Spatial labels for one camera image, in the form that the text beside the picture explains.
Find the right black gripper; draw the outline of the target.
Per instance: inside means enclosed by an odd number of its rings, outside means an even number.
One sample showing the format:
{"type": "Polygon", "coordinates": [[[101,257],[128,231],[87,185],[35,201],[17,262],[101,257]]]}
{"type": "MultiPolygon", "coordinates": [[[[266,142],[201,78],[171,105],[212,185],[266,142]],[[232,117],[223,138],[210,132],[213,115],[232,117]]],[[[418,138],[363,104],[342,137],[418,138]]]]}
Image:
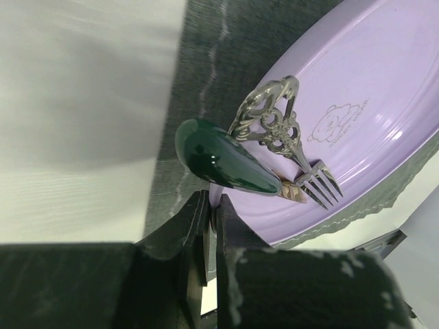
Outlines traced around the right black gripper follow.
{"type": "Polygon", "coordinates": [[[404,234],[401,230],[393,230],[387,234],[384,234],[357,247],[354,247],[353,250],[370,252],[372,254],[376,254],[382,259],[385,259],[406,238],[407,235],[404,234]]]}

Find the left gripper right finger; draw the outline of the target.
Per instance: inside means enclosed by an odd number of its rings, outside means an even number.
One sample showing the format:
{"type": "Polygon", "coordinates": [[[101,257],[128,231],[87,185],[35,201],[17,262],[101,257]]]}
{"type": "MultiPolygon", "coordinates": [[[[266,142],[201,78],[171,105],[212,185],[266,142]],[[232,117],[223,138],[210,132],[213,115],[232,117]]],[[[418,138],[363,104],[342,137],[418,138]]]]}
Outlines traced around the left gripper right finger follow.
{"type": "Polygon", "coordinates": [[[220,328],[411,328],[390,269],[365,251],[281,250],[237,214],[215,211],[220,328]]]}

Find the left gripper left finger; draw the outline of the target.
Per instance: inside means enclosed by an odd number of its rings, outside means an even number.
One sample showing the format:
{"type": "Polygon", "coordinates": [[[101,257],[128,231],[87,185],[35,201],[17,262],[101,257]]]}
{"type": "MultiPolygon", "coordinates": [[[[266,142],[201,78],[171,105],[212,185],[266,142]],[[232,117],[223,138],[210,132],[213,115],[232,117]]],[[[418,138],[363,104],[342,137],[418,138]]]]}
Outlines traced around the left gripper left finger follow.
{"type": "Polygon", "coordinates": [[[2,328],[199,328],[209,194],[137,243],[1,246],[2,328]]]}

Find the purple plastic plate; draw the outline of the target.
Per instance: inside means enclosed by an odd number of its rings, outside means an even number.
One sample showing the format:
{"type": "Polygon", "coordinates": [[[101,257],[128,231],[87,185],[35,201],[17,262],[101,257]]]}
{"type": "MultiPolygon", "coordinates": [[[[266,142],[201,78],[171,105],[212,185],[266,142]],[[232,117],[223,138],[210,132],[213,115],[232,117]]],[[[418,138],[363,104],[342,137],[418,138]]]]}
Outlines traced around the purple plastic plate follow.
{"type": "Polygon", "coordinates": [[[341,190],[325,207],[210,187],[270,244],[302,242],[392,205],[399,180],[369,192],[438,131],[438,2],[343,1],[266,73],[300,83],[294,109],[309,161],[322,160],[341,190]]]}

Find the yellow green knife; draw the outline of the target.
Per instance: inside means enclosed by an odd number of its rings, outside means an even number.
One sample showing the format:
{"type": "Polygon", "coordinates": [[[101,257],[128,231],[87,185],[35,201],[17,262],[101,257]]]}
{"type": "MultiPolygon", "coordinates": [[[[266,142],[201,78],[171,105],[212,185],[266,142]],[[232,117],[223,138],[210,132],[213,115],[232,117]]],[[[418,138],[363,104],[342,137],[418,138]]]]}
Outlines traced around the yellow green knife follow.
{"type": "Polygon", "coordinates": [[[180,163],[218,186],[305,204],[305,193],[260,163],[222,128],[204,119],[188,119],[175,133],[180,163]]]}

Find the grey cloth placemat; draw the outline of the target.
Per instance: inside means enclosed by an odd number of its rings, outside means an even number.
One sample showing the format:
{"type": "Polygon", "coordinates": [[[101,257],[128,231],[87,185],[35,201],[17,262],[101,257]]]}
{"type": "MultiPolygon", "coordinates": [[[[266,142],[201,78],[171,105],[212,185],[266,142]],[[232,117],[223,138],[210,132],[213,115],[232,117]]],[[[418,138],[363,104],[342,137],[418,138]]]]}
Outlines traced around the grey cloth placemat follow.
{"type": "MultiPolygon", "coordinates": [[[[194,177],[178,161],[174,149],[174,134],[178,125],[186,119],[200,117],[223,128],[228,127],[245,96],[256,85],[266,82],[266,73],[278,59],[341,2],[188,3],[147,208],[146,233],[153,232],[175,215],[194,191],[208,187],[206,182],[194,177]]],[[[421,147],[369,192],[371,197],[377,198],[402,180],[405,188],[392,205],[361,219],[385,221],[393,215],[394,206],[402,202],[408,202],[410,210],[416,209],[437,185],[438,174],[431,175],[419,189],[412,188],[412,180],[437,151],[438,131],[427,146],[421,147]]]]}

